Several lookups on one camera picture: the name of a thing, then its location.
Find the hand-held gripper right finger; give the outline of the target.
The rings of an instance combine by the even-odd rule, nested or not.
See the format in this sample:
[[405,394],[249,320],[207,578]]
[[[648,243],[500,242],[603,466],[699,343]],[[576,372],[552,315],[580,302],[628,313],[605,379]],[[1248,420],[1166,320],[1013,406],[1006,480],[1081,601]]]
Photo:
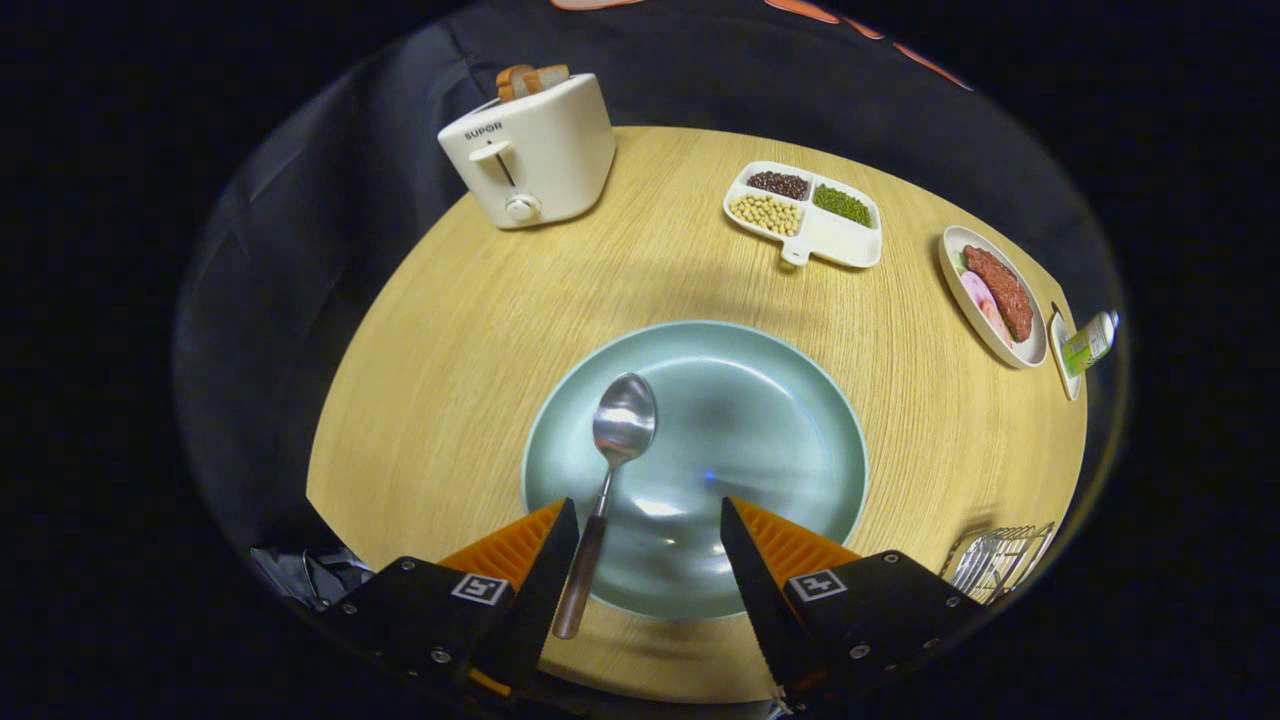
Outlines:
[[831,714],[942,653],[986,607],[910,559],[861,556],[737,497],[719,537],[783,706]]

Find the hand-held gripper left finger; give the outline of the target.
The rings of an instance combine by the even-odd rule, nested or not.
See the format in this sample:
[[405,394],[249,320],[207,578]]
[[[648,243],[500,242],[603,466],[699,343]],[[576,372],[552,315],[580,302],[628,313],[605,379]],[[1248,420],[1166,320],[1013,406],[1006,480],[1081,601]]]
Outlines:
[[394,559],[320,612],[323,633],[435,701],[516,701],[579,546],[561,498],[435,562]]

